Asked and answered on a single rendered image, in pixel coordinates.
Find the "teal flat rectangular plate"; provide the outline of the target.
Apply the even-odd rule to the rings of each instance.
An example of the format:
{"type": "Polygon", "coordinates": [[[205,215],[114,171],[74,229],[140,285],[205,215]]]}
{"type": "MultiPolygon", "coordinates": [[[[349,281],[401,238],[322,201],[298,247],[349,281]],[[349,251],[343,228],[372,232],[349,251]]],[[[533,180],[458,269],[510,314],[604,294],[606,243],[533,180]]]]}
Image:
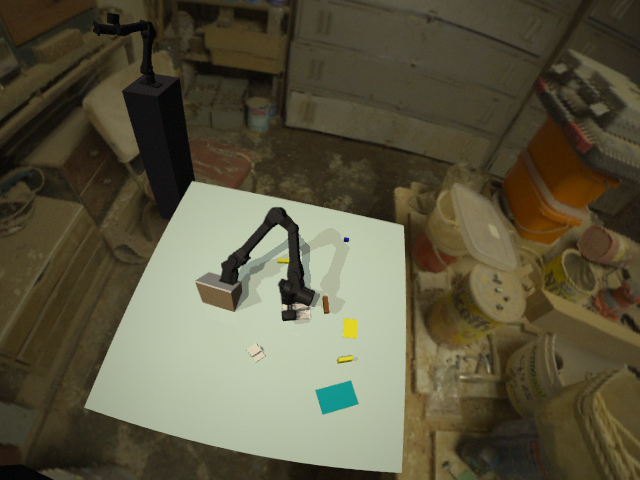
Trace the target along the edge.
{"type": "Polygon", "coordinates": [[[359,404],[351,381],[315,391],[323,414],[359,404]]]}

